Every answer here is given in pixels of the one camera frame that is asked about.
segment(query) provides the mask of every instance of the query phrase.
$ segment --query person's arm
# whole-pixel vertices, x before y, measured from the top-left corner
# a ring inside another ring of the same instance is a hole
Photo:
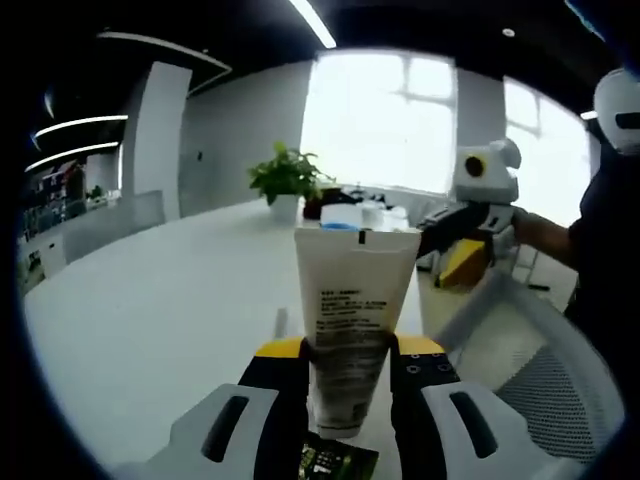
[[[522,209],[516,209],[512,224],[518,243],[529,245],[567,267],[576,268],[569,229]]]

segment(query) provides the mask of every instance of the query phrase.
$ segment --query person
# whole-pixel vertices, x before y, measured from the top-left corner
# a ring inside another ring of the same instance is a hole
[[[603,143],[600,169],[580,203],[581,217],[564,228],[518,210],[516,241],[549,255],[578,272],[578,287],[565,316],[608,363],[625,400],[637,408],[634,338],[639,319],[640,262],[636,233],[640,194],[640,83],[618,69],[605,75],[594,94]]]

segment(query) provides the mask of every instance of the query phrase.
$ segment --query potted plant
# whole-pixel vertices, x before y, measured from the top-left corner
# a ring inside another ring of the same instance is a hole
[[[306,200],[317,197],[317,181],[321,177],[330,178],[309,161],[317,155],[300,153],[300,150],[287,148],[282,142],[276,142],[273,148],[275,158],[249,169],[249,186],[266,197],[276,221],[293,225],[300,197]]]

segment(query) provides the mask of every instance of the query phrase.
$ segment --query window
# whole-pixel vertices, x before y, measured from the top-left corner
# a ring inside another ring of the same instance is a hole
[[[516,205],[569,226],[589,184],[588,134],[580,118],[542,94],[505,79],[507,137],[522,154]]]
[[[445,59],[341,51],[314,64],[301,148],[338,182],[445,193],[454,160],[455,78]]]

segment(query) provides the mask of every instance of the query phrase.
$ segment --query white table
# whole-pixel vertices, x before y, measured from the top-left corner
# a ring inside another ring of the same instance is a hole
[[[278,308],[303,333],[293,229],[263,201],[124,238],[70,264],[25,298],[35,354],[61,412],[106,468],[144,461],[171,424],[236,383],[273,337]],[[398,331],[420,334],[414,273]],[[400,476],[388,373],[355,443]]]

